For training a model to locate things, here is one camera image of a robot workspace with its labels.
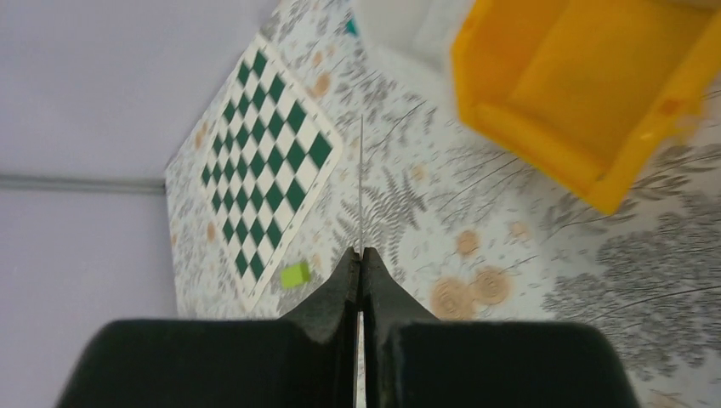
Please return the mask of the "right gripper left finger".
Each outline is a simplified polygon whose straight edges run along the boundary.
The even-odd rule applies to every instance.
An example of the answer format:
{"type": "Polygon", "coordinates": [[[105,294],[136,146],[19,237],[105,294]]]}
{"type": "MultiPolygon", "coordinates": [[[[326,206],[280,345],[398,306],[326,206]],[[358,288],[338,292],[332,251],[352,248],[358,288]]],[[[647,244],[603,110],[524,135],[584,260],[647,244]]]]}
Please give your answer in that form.
{"type": "Polygon", "coordinates": [[[359,256],[274,320],[116,320],[83,350],[60,407],[352,407],[359,256]]]}

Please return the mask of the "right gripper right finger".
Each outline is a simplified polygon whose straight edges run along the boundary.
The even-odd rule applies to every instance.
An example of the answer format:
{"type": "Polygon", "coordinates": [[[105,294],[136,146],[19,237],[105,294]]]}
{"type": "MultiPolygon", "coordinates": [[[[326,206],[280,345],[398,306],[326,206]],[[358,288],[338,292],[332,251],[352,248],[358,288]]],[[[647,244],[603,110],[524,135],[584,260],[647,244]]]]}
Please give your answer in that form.
{"type": "Polygon", "coordinates": [[[607,338],[559,321],[435,318],[389,274],[360,262],[370,407],[635,407],[607,338]]]}

